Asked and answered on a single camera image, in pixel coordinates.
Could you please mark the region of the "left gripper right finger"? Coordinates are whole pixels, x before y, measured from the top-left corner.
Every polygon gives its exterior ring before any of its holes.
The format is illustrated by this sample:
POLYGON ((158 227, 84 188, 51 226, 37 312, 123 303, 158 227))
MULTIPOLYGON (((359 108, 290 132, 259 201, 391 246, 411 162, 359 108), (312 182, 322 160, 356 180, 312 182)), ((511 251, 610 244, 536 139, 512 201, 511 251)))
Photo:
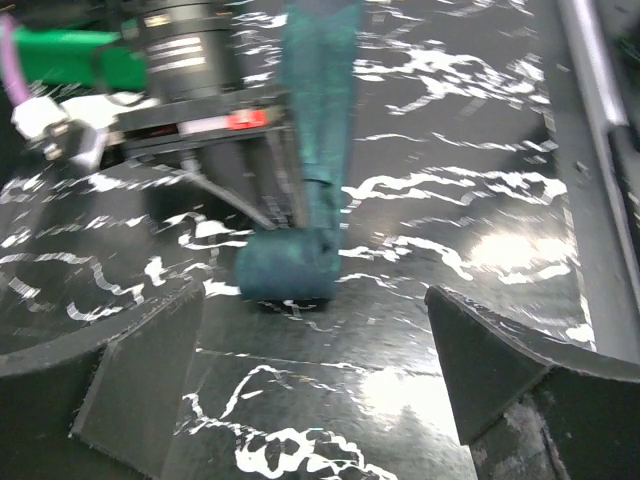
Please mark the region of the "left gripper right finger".
POLYGON ((636 479, 639 367, 449 289, 425 304, 459 441, 480 479, 636 479))

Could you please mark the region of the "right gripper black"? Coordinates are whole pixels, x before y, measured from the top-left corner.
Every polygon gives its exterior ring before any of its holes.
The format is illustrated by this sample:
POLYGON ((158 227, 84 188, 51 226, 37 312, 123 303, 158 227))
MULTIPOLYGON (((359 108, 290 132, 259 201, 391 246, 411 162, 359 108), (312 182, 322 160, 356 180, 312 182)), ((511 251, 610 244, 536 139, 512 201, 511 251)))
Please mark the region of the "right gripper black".
POLYGON ((286 90, 248 89, 224 1, 139 1, 136 44, 152 106, 120 114, 130 159, 184 178, 266 230, 304 228, 308 205, 286 90))

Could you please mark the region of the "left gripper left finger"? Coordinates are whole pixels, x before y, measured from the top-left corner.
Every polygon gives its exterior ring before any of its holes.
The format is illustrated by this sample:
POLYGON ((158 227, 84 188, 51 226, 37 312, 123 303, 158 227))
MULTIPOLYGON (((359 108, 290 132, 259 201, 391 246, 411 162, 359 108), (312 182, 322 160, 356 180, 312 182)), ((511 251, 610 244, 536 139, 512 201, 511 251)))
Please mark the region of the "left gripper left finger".
POLYGON ((2 477, 160 477, 203 309, 189 282, 44 343, 3 338, 2 477))

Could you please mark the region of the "dark green tie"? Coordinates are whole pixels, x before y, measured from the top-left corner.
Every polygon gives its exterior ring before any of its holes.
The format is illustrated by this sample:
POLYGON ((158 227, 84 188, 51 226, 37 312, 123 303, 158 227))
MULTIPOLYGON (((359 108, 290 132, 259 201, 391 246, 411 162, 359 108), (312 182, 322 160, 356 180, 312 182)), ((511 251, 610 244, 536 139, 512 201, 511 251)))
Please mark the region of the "dark green tie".
POLYGON ((258 230, 236 256, 235 279, 254 301, 330 300, 340 273, 342 187, 352 153, 352 73, 364 4, 291 1, 280 78, 290 93, 309 224, 258 230))

